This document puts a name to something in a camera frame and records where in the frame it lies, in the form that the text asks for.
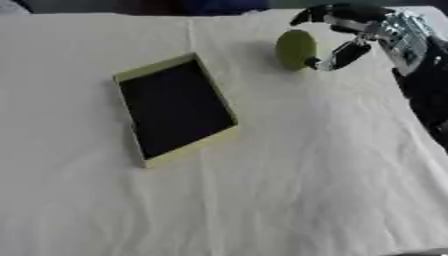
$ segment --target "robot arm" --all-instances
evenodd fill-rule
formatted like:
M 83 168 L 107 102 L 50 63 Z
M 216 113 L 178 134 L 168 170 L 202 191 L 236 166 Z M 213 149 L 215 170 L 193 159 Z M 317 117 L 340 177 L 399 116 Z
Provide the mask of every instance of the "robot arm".
M 335 4 L 306 9 L 291 25 L 304 22 L 325 22 L 336 32 L 356 36 L 325 60 L 305 61 L 316 70 L 343 68 L 368 53 L 370 42 L 378 42 L 395 65 L 392 73 L 412 110 L 448 152 L 448 42 L 422 16 L 370 5 Z

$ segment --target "dark background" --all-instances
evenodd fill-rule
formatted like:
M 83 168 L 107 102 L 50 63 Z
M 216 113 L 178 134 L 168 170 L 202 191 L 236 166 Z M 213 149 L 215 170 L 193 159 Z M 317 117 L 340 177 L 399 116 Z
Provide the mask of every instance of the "dark background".
M 191 10 L 192 1 L 208 0 L 17 0 L 28 5 L 34 13 L 61 12 L 115 12 L 135 15 L 196 15 L 202 11 Z M 335 2 L 368 3 L 366 0 L 249 0 L 259 1 L 264 8 L 303 8 L 311 5 Z M 431 5 L 448 14 L 447 0 L 376 0 L 376 4 L 385 6 Z M 212 14 L 229 14 L 247 11 L 235 6 L 226 6 Z

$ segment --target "table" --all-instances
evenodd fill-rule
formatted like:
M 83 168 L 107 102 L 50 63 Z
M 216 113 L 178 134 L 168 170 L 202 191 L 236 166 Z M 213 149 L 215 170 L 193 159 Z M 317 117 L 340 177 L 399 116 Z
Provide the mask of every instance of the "table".
M 445 16 L 427 15 L 441 33 Z M 2 255 L 381 255 L 448 241 L 447 157 L 378 47 L 288 73 L 298 10 L 238 17 L 0 17 Z M 302 27 L 319 47 L 347 40 Z M 225 141 L 138 168 L 112 75 L 197 52 L 240 120 Z

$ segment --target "cardboard box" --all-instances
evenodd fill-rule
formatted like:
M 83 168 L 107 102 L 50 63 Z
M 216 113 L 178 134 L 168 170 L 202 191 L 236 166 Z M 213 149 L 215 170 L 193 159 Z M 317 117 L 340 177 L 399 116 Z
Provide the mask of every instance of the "cardboard box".
M 114 76 L 150 168 L 233 131 L 235 114 L 195 53 Z

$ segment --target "tennis ball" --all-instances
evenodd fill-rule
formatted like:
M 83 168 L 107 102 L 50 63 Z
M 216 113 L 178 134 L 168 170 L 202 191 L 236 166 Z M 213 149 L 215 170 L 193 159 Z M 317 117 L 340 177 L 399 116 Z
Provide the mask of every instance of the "tennis ball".
M 284 33 L 275 46 L 277 59 L 287 69 L 305 68 L 305 60 L 316 56 L 316 41 L 306 31 L 290 30 Z

